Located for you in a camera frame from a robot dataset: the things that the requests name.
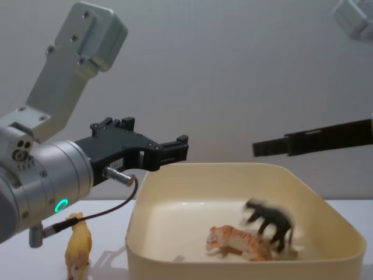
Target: toy camel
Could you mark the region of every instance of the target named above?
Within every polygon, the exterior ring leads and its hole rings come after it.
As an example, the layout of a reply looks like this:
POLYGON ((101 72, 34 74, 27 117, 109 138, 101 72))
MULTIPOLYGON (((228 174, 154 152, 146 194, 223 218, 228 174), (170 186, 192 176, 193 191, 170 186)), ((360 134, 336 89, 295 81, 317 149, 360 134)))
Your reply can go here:
MULTIPOLYGON (((83 213, 72 213, 67 219, 82 218, 83 213)), ((79 280, 82 280, 85 268, 89 265, 89 254, 92 249, 92 236, 86 221, 72 226, 72 235, 65 252, 68 279, 72 280, 72 267, 78 270, 79 280)))

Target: gray wall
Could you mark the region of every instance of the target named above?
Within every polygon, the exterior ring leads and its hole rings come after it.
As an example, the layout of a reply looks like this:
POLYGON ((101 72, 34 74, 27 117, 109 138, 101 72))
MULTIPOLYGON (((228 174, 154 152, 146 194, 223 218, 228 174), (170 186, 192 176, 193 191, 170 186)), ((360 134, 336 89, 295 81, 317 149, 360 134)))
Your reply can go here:
MULTIPOLYGON (((129 35, 54 139, 86 137, 107 116, 133 116, 135 129, 156 141, 188 134, 190 162, 275 163, 325 198, 373 198, 371 146, 252 157, 253 142, 370 117, 373 50, 337 27, 337 0, 92 2, 115 10, 129 35)), ((0 2, 1 114, 26 99, 73 3, 0 2)), ((90 198, 128 191, 108 182, 90 198)))

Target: toy tiger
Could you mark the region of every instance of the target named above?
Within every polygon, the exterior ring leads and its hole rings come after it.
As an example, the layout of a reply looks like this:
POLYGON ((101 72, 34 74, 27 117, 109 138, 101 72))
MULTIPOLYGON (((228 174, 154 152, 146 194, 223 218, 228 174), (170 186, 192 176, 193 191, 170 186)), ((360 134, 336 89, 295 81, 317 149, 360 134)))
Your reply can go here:
POLYGON ((229 249, 234 249, 242 252, 241 256, 249 261, 273 260, 269 240, 228 225, 214 226, 210 229, 206 249, 211 251, 216 248, 219 249, 222 258, 227 256, 229 249))

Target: toy animal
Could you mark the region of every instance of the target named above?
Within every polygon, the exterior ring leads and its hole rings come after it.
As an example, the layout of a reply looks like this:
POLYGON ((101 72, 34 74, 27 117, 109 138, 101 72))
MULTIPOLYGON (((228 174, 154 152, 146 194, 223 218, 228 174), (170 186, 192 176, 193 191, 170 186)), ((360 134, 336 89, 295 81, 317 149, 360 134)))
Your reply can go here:
MULTIPOLYGON (((83 217, 83 213, 72 213, 67 219, 83 217)), ((72 267, 78 270, 79 280, 82 280, 84 269, 89 265, 89 254, 92 249, 92 236, 86 221, 72 226, 72 235, 65 252, 65 261, 69 280, 73 279, 72 267)))
POLYGON ((238 230, 232 226, 213 226, 206 241, 207 251, 218 248, 221 258, 225 258, 229 249, 242 252, 241 256, 249 261, 271 261, 269 240, 254 233, 238 230))
POLYGON ((288 245, 291 246, 294 226, 290 218, 286 216, 281 210, 264 206, 263 203, 255 201, 254 199, 246 202, 244 205, 244 209, 254 209, 253 214, 246 221, 246 224, 254 223, 259 218, 264 219, 258 230, 259 235, 263 235, 264 230, 270 224, 273 224, 276 227, 276 233, 270 240, 270 243, 273 244, 277 241, 279 242, 279 245, 277 247, 278 253, 281 253, 285 248, 285 236, 288 231, 290 231, 288 245))

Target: cream plastic bin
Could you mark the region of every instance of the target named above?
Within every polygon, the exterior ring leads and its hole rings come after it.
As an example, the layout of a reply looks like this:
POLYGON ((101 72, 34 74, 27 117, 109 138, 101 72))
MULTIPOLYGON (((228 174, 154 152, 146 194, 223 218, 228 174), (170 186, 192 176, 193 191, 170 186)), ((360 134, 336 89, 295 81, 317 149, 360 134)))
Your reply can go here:
MULTIPOLYGON (((271 228, 265 234, 271 234, 271 228)), ((259 163, 171 164, 148 173, 126 247, 130 280, 358 280, 365 239, 288 170, 259 163), (212 226, 239 229, 250 198, 279 205, 295 221, 296 261, 249 262, 206 254, 212 226)))

